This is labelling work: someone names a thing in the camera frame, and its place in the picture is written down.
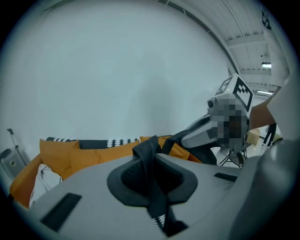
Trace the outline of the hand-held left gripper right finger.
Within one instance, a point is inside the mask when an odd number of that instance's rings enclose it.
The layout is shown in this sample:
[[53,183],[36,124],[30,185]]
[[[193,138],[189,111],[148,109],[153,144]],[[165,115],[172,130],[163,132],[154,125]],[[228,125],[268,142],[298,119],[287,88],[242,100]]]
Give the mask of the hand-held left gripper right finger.
[[153,163],[156,231],[230,231],[241,203],[231,194],[240,169],[157,154]]

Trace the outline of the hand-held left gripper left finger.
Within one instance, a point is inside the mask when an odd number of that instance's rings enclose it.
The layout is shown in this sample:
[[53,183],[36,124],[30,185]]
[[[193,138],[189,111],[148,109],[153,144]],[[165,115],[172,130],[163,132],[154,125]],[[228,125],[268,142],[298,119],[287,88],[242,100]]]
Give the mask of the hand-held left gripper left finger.
[[146,208],[129,207],[118,201],[107,187],[107,177],[134,156],[84,168],[38,199],[29,210],[41,220],[67,193],[81,196],[59,231],[63,240],[162,240],[164,234]]

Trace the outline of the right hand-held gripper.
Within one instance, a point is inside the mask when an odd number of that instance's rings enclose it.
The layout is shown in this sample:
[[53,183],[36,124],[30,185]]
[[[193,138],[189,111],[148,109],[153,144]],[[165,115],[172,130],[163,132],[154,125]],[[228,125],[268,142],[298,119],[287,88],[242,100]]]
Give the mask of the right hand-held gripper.
[[181,139],[185,148],[217,141],[234,153],[244,149],[250,125],[253,93],[237,73],[224,80],[213,98],[208,100],[208,114],[186,128]]

